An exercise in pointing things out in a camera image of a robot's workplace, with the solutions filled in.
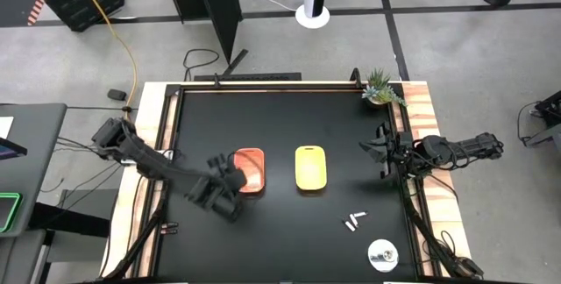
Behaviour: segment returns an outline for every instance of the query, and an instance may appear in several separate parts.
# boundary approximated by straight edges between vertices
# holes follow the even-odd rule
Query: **gray floor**
[[[296,8],[302,0],[277,0]],[[547,3],[561,0],[513,0]],[[240,0],[243,11],[278,11],[265,0]],[[484,4],[481,0],[391,0],[393,7]],[[381,0],[326,0],[330,8],[381,7]],[[174,15],[172,0],[127,0],[118,17]],[[56,18],[45,8],[41,19]],[[412,80],[426,80],[440,129],[450,139],[493,132],[505,143],[495,162],[458,170],[453,180],[474,260],[486,279],[555,283],[561,278],[561,154],[545,143],[524,148],[516,139],[516,114],[525,103],[561,88],[561,11],[502,11],[396,15]],[[178,81],[189,48],[220,50],[206,22],[117,25],[138,62],[144,82]],[[63,26],[0,29],[0,102],[64,102],[118,106],[109,88],[131,86],[131,65],[105,26],[73,33]],[[398,79],[383,16],[334,17],[321,30],[307,31],[292,18],[252,19],[238,28],[235,52],[248,56],[234,74],[301,71],[305,80],[347,80],[353,67],[367,73],[384,67]],[[195,54],[189,63],[207,60]],[[195,75],[224,71],[224,57]],[[62,136],[87,143],[112,111],[70,110]],[[526,134],[542,127],[522,119]],[[103,168],[87,153],[53,157],[42,202],[56,203],[62,188],[73,188]],[[114,175],[102,188],[118,187]],[[99,262],[60,264],[49,282],[93,279]]]

